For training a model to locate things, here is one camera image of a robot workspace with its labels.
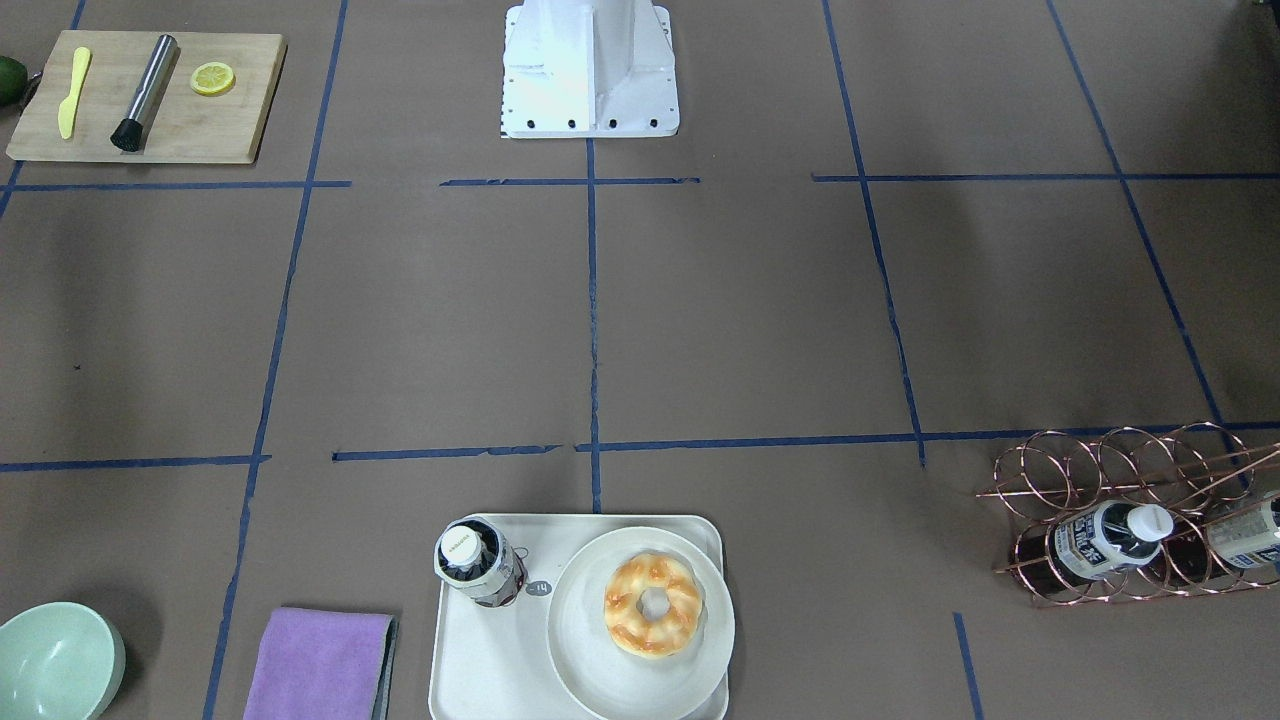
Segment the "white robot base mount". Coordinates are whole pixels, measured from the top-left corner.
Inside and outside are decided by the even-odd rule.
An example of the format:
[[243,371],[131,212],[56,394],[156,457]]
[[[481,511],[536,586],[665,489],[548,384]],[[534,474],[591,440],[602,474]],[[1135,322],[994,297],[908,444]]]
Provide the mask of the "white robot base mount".
[[504,15],[500,135],[663,138],[681,115],[671,15],[652,1],[525,1]]

